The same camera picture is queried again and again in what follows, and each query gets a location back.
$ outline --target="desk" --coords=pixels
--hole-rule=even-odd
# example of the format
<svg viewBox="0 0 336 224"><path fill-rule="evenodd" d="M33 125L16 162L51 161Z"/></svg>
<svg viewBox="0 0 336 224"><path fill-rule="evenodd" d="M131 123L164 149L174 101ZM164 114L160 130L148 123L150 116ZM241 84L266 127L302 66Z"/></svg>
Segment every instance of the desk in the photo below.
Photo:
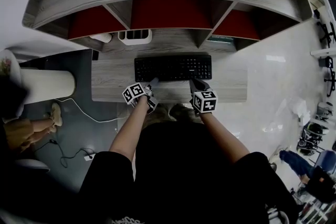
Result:
<svg viewBox="0 0 336 224"><path fill-rule="evenodd" d="M136 57L208 53L212 56L213 78L207 82L217 91L219 102L245 102L247 69L244 63L231 59L236 51L234 46L207 41L197 48L192 39L192 30L157 29L153 30L151 43L126 46L114 35L112 41L106 44L105 50L108 51L100 52L98 60L92 61L92 99L124 102L123 90L135 83ZM189 81L161 82L153 92L160 103L188 103L191 99Z"/></svg>

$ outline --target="blue chair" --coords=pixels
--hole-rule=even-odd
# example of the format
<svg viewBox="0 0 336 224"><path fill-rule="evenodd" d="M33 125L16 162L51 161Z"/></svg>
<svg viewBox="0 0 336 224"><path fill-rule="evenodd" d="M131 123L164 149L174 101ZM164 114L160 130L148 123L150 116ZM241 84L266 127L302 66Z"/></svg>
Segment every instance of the blue chair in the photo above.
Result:
<svg viewBox="0 0 336 224"><path fill-rule="evenodd" d="M317 158L314 167L320 166L326 172L333 174L336 169L336 152L322 151Z"/></svg>

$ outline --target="black keyboard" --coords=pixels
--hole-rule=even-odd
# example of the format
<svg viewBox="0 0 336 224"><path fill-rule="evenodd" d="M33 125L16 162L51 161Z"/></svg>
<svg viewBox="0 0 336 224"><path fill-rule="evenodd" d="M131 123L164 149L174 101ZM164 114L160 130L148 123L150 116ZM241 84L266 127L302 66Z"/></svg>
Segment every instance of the black keyboard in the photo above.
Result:
<svg viewBox="0 0 336 224"><path fill-rule="evenodd" d="M191 78L211 79L210 55L164 56L134 59L135 81L150 82L158 77L160 81L189 80Z"/></svg>

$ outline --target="power strip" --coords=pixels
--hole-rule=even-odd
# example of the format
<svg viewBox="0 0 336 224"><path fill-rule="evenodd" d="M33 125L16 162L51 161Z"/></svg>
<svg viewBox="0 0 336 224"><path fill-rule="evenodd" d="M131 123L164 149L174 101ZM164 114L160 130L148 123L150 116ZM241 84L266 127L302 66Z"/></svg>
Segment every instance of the power strip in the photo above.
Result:
<svg viewBox="0 0 336 224"><path fill-rule="evenodd" d="M95 155L96 155L96 154L94 153L94 154L91 154L91 155L88 155L88 156L84 156L84 159L85 159L86 161L91 161L91 160L93 160L93 158L94 158Z"/></svg>

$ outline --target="gray floor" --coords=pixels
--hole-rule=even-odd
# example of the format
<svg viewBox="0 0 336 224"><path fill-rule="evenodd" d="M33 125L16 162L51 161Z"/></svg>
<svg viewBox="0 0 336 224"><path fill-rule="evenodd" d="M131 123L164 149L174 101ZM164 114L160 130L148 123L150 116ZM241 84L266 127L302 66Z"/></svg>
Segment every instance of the gray floor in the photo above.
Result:
<svg viewBox="0 0 336 224"><path fill-rule="evenodd" d="M117 116L116 103L93 102L91 99L91 50L74 51L41 58L21 64L23 67L37 67L48 70L67 70L76 79L76 90L71 96L78 105L98 121L114 119ZM53 100L25 105L22 117L38 120L48 117ZM95 152L108 150L116 136L117 121L96 123L83 115L72 101L59 103L62 110L63 126L56 134L49 134L36 143L35 148L44 145L49 139L55 139L66 156L73 156L81 147L91 148ZM67 188L78 191L91 161L84 160L84 152L67 160L68 168L60 164L61 152L57 145L47 144L36 152L36 157L47 164L54 177Z"/></svg>

